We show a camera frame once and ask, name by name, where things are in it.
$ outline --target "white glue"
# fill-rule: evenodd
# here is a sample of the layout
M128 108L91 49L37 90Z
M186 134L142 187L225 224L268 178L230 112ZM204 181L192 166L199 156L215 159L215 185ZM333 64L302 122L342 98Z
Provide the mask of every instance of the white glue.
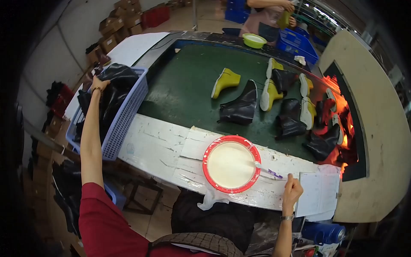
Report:
M242 144L226 142L210 153L207 169L212 180L224 188L239 188L254 175L254 157Z

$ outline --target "white work table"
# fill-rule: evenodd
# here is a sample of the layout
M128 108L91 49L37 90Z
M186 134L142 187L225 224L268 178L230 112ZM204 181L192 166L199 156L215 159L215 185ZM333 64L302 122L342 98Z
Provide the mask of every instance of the white work table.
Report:
M201 194L207 191L202 159L212 141L221 137L201 128L182 127L137 114L124 139L118 157L128 164L166 182ZM255 145L263 167L281 174L300 171L320 172L321 169L339 172L339 167L317 165L298 157L286 155ZM233 202L259 208L281 210L285 180L261 172L257 182L248 190L230 194Z

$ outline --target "hand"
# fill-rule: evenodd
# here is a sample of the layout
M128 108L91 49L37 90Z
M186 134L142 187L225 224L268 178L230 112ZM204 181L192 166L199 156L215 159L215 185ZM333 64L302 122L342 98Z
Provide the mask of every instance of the hand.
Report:
M291 216L294 211L294 204L303 193L303 189L298 179L293 178L293 175L288 174L288 181L285 184L283 194L283 216Z
M97 76L94 75L93 84L91 85L91 92L93 92L94 88L100 88L100 90L103 92L108 84L110 84L109 80L101 81L99 78L97 78Z
M292 16L290 16L289 23L290 23L290 26L291 26L292 28L295 27L295 26L297 26L297 21L296 21L296 19L295 19L294 17L292 17Z
M295 10L294 4L288 0L284 0L281 3L281 6L284 7L286 11L289 11L289 12L293 12Z

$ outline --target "red sleeve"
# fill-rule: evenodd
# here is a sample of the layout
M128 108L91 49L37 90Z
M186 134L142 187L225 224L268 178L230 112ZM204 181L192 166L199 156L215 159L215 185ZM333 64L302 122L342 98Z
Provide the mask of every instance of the red sleeve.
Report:
M96 183L82 187L79 229L88 257L145 256L148 249L148 240L129 227L121 211Z

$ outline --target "green conveyor belt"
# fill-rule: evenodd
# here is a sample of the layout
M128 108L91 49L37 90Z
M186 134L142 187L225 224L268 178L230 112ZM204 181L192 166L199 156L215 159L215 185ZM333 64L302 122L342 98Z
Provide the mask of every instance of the green conveyor belt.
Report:
M301 146L304 136L281 141L274 139L274 121L281 100L276 100L267 113L257 103L250 125L217 123L219 105L238 97L249 79L257 82L259 101L267 65L268 57L265 56L224 47L187 45L155 75L138 113L185 127L194 125L224 135L238 134L255 144L314 162L312 155ZM213 100L210 97L212 88L225 67L241 75L240 84L237 88L224 89L218 99ZM297 72L287 65L284 69ZM316 91L324 92L325 88L314 88L312 91L311 96L318 95L316 98L319 99L322 94ZM285 98L301 101L300 82L296 82ZM311 100L315 103L317 99L311 97Z

